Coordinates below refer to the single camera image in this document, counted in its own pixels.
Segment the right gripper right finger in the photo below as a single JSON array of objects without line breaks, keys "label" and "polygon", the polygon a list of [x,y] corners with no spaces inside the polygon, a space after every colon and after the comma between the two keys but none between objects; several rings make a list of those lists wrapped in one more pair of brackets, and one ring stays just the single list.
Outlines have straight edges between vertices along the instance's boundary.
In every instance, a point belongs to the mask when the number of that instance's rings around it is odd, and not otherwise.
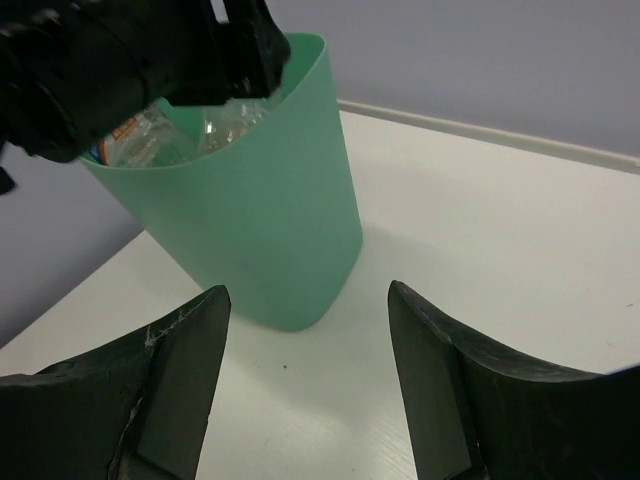
[{"label": "right gripper right finger", "polygon": [[639,370],[600,374],[519,352],[408,285],[390,335],[421,479],[635,479]]}]

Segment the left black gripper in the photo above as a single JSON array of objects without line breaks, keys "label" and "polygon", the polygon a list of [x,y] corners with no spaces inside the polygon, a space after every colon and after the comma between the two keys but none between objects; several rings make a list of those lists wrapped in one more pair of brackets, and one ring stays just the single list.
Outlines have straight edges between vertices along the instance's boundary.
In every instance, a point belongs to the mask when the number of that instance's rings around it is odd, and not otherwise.
[{"label": "left black gripper", "polygon": [[118,1],[117,33],[141,77],[146,106],[165,97],[181,105],[268,98],[282,83],[291,48],[265,1]]}]

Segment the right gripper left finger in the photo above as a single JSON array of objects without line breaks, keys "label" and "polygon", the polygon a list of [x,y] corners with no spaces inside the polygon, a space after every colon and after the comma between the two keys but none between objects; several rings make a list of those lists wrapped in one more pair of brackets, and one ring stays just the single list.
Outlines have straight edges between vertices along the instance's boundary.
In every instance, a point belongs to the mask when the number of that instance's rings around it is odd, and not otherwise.
[{"label": "right gripper left finger", "polygon": [[100,347],[3,376],[2,478],[195,478],[230,313],[215,286]]}]

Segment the clear bottle blue-orange label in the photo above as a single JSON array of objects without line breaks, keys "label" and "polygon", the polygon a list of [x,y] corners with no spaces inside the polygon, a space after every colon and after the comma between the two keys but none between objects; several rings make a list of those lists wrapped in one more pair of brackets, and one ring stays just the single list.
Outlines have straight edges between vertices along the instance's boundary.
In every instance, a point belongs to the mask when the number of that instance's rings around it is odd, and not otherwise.
[{"label": "clear bottle blue-orange label", "polygon": [[197,144],[151,105],[90,147],[83,158],[105,167],[140,169],[181,165],[197,154]]}]

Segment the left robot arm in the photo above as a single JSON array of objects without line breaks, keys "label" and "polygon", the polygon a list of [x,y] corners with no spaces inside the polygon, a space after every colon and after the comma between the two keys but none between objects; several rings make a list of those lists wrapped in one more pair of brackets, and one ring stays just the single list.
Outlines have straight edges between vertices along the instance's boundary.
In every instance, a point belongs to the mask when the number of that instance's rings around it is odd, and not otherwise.
[{"label": "left robot arm", "polygon": [[179,107],[267,98],[290,44],[263,1],[5,1],[1,141],[69,163],[164,99]]}]

